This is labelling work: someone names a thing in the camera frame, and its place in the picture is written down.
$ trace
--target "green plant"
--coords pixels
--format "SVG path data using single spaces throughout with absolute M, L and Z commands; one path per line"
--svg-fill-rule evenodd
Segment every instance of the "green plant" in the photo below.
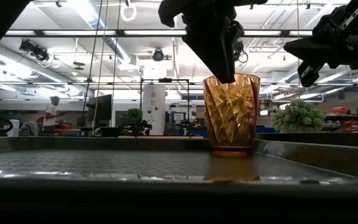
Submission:
M 128 110 L 128 116 L 134 121 L 142 119 L 142 111 L 139 108 L 131 108 Z
M 284 133 L 315 132 L 324 126 L 324 115 L 311 103 L 294 100 L 285 110 L 272 115 L 273 128 Z

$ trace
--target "white shirt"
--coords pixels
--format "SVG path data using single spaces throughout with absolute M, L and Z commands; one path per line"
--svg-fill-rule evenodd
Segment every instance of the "white shirt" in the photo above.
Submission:
M 50 113 L 52 116 L 56 116 L 56 106 L 55 105 L 49 105 L 47 109 L 45 110 L 45 114 Z M 56 124 L 56 118 L 44 118 L 44 126 L 54 126 Z

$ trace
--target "white cylindrical tank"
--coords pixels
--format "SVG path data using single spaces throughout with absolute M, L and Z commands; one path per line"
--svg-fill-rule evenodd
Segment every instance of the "white cylindrical tank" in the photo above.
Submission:
M 143 90 L 143 120 L 153 128 L 150 135 L 163 135 L 165 129 L 165 85 L 149 84 Z

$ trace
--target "white flowering plant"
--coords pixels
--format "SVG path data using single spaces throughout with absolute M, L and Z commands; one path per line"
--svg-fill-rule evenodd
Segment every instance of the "white flowering plant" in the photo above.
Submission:
M 284 133 L 317 132 L 324 126 L 324 114 L 303 100 L 294 100 L 285 110 L 272 115 L 273 128 Z

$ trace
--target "ceiling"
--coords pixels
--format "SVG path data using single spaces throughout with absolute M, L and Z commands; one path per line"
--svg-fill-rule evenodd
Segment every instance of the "ceiling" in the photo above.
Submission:
M 108 29 L 168 29 L 160 23 L 158 17 L 158 0 L 143 0 L 132 1 L 135 5 L 137 14 L 131 21 L 125 21 L 120 12 L 120 1 L 107 0 L 92 1 L 95 5 L 96 11 L 99 12 L 101 7 L 101 18 L 105 21 Z M 321 16 L 329 14 L 336 6 L 347 4 L 349 0 L 311 0 L 311 7 L 307 9 L 307 0 L 299 0 L 299 5 L 296 5 L 297 0 L 269 0 L 267 4 L 261 6 L 237 7 L 236 20 L 239 21 L 244 29 L 290 29 L 290 30 L 311 30 L 318 22 Z M 11 30 L 83 30 L 91 29 L 90 26 L 81 17 L 78 11 L 70 1 L 60 1 L 62 7 L 57 7 L 55 1 L 33 1 L 30 3 L 20 17 L 12 25 Z M 131 9 L 125 10 L 125 16 L 131 16 Z M 184 29 L 185 24 L 178 16 L 176 29 Z M 51 57 L 55 56 L 60 61 L 60 66 L 54 68 L 49 66 L 47 69 L 63 75 L 65 78 L 73 80 L 74 82 L 83 82 L 91 74 L 93 80 L 97 81 L 100 75 L 101 82 L 112 82 L 115 74 L 115 82 L 139 82 L 139 71 L 121 70 L 121 64 L 114 59 L 114 52 L 108 45 L 103 44 L 102 38 L 78 38 L 78 50 L 76 51 L 75 38 L 47 38 L 47 37 L 4 37 L 0 46 L 9 49 L 19 55 L 24 55 L 19 46 L 23 39 L 30 40 L 32 43 L 40 45 L 48 49 Z M 246 52 L 249 54 L 247 63 L 236 63 L 237 73 L 254 73 L 261 78 L 261 82 L 284 82 L 290 75 L 294 74 L 300 61 L 294 56 L 286 53 L 282 46 L 285 42 L 291 41 L 291 38 L 241 38 Z M 206 77 L 213 75 L 204 63 L 193 53 L 193 51 L 182 41 L 181 38 L 171 37 L 118 37 L 117 43 L 122 49 L 132 58 L 137 58 L 136 64 L 141 67 L 146 66 L 164 66 L 167 68 L 167 76 L 174 77 L 174 63 L 173 60 L 164 64 L 155 64 L 151 59 L 151 53 L 160 48 L 165 55 L 174 55 L 175 49 L 175 64 L 177 66 L 178 78 L 189 78 L 192 82 L 202 82 Z M 35 59 L 29 55 L 24 56 L 33 62 Z M 73 62 L 83 62 L 84 70 L 77 71 L 74 68 Z M 329 69 L 324 67 L 320 73 L 322 79 L 331 75 L 338 74 L 338 72 L 347 71 L 346 67 L 339 67 L 338 69 Z M 338 76 L 335 80 L 345 78 L 349 80 L 349 74 L 344 72 L 343 75 Z M 269 86 L 263 87 L 261 93 L 280 95 L 282 93 L 290 93 L 293 91 L 299 92 L 297 86 Z M 100 89 L 111 88 L 111 86 L 101 86 Z M 118 86 L 117 89 L 133 89 L 136 85 Z M 201 89 L 202 86 L 193 87 L 194 89 Z M 302 94 L 307 94 L 310 91 L 324 92 L 329 87 L 313 88 L 306 92 L 302 88 Z M 97 89 L 97 86 L 91 86 L 91 89 Z

